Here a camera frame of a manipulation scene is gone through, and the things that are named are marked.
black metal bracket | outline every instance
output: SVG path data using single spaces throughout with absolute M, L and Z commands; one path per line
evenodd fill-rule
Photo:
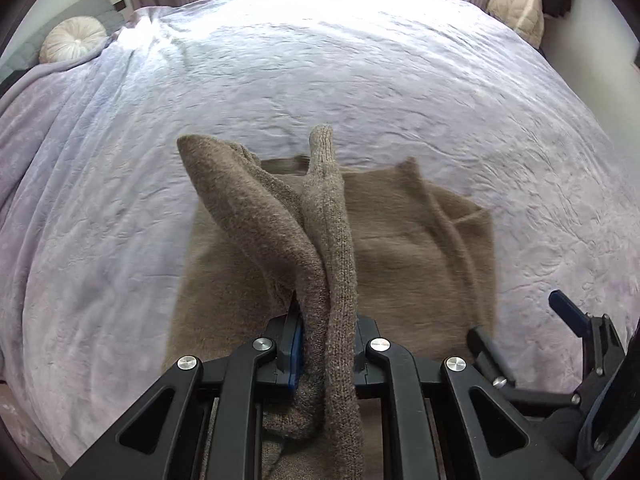
M 385 480 L 436 480 L 441 473 L 447 480 L 618 480 L 630 460 L 638 465 L 629 455 L 640 448 L 634 447 L 638 406 L 627 416 L 616 410 L 616 401 L 635 398 L 640 380 L 623 372 L 637 371 L 640 360 L 636 353 L 631 361 L 624 358 L 606 316 L 583 315 L 561 293 L 554 292 L 550 303 L 583 339 L 584 380 L 570 394 L 517 388 L 480 329 L 467 338 L 473 363 L 458 356 L 436 363 L 381 338 L 375 321 L 358 317 L 354 387 L 359 398 L 382 401 Z M 636 346 L 640 356 L 640 342 Z M 195 480 L 203 467 L 207 480 L 262 478 L 262 403 L 290 396 L 301 352 L 302 318 L 293 301 L 286 316 L 271 319 L 263 337 L 228 357 L 204 364 L 181 358 L 64 479 Z M 615 424 L 603 423 L 598 409 Z M 576 467 L 578 436 L 591 428 L 608 441 L 588 467 Z

lavender blanket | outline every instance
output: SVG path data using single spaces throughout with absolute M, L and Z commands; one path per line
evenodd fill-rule
M 196 205 L 185 132 L 268 158 L 330 123 L 341 164 L 413 155 L 491 208 L 497 339 L 523 386 L 578 382 L 554 288 L 609 312 L 625 340 L 638 320 L 640 215 L 609 140 L 542 56 L 474 6 L 156 7 L 90 57 L 39 68 L 0 102 L 0 372 L 68 462 L 161 373 Z

beige jacket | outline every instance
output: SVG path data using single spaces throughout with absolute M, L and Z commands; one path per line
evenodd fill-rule
M 487 12 L 534 48 L 540 47 L 545 31 L 542 0 L 489 0 Z

brown fabric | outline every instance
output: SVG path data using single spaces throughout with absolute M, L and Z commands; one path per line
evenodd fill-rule
M 319 280 L 316 274 L 311 279 L 299 277 L 303 269 L 297 267 L 301 256 L 293 259 L 298 245 L 286 245 L 287 250 L 293 251 L 291 256 L 277 246 L 277 254 L 291 258 L 293 264 L 289 267 L 277 258 L 274 261 L 273 255 L 269 255 L 267 266 L 262 259 L 265 256 L 249 246 L 247 240 L 258 239 L 263 240 L 263 248 L 273 250 L 265 242 L 273 237 L 262 230 L 255 231 L 260 226 L 248 228 L 247 218 L 273 226 L 273 215 L 281 221 L 286 216 L 284 210 L 295 222 L 278 223 L 279 232 L 289 233 L 286 229 L 296 233 L 295 243 L 301 247 L 313 243 L 315 257 L 326 269 L 326 281 L 314 292 L 318 296 L 303 305 L 304 316 L 309 316 L 310 311 L 321 312 L 311 314 L 312 319 L 315 316 L 318 320 L 317 326 L 310 325 L 317 333 L 310 336 L 311 342 L 305 341 L 305 367 L 313 370 L 316 381 L 310 377 L 301 381 L 298 410 L 286 412 L 288 419 L 273 418 L 278 410 L 269 407 L 271 413 L 265 415 L 264 425 L 271 434 L 263 445 L 263 473 L 271 480 L 359 478 L 360 428 L 356 424 L 353 431 L 353 388 L 344 383 L 351 382 L 353 367 L 355 274 L 349 247 L 354 249 L 359 312 L 375 318 L 384 337 L 415 354 L 438 360 L 465 355 L 468 328 L 479 324 L 491 330 L 494 323 L 495 275 L 489 212 L 424 182 L 413 159 L 384 170 L 343 171 L 340 179 L 330 144 L 312 143 L 310 176 L 275 178 L 260 170 L 255 157 L 241 146 L 229 147 L 210 137 L 190 136 L 187 153 L 185 141 L 180 142 L 185 165 L 191 168 L 194 186 L 209 205 L 211 215 L 202 206 L 196 212 L 165 367 L 185 354 L 195 354 L 203 360 L 229 354 L 260 335 L 268 319 L 286 311 L 288 292 L 298 287 L 308 290 L 304 286 Z M 314 150 L 323 155 L 314 158 Z M 242 164 L 237 164 L 238 156 Z M 222 164 L 219 159 L 233 163 Z M 301 173 L 305 165 L 303 158 L 290 162 L 281 159 L 275 165 L 262 163 L 274 172 L 287 173 Z M 238 168 L 242 168 L 242 179 L 229 181 L 228 174 Z M 348 224 L 339 199 L 342 180 Z M 220 203 L 220 195 L 228 195 L 225 190 L 238 185 L 251 186 L 264 199 L 259 210 L 252 208 L 247 218 L 238 218 L 228 204 Z M 270 197 L 263 197 L 265 190 Z M 323 198 L 327 195 L 332 202 L 325 205 Z M 253 200 L 254 196 L 244 194 L 243 198 Z M 335 224 L 322 221 L 327 215 L 342 220 Z M 351 237 L 344 232 L 345 226 L 350 226 Z M 312 258 L 310 252 L 302 254 Z M 346 275 L 340 278 L 338 275 L 343 272 Z M 322 322 L 328 323 L 323 334 Z M 309 336 L 306 332 L 309 327 L 305 317 L 305 336 Z M 319 356 L 322 340 L 325 354 Z M 324 363 L 322 369 L 318 361 Z M 332 362 L 338 364 L 336 376 L 330 373 Z M 308 437 L 321 419 L 318 380 L 324 383 L 326 392 L 326 430 L 303 442 L 286 439 L 283 450 L 283 441 L 276 435 Z M 314 393 L 305 393 L 306 388 Z M 379 409 L 370 402 L 362 403 L 361 411 L 366 477 L 378 478 L 382 474 Z

plush blanket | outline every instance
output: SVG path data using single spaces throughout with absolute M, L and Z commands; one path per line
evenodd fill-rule
M 304 152 L 330 123 L 342 166 L 414 156 L 489 208 L 496 337 L 522 386 L 579 380 L 580 342 L 546 306 L 554 288 L 609 312 L 625 342 L 635 326 L 640 215 L 609 139 L 477 7 L 149 8 L 98 57 L 50 72 L 0 102 L 1 373 L 68 462 L 159 374 L 197 204 L 183 132 L 264 159 Z

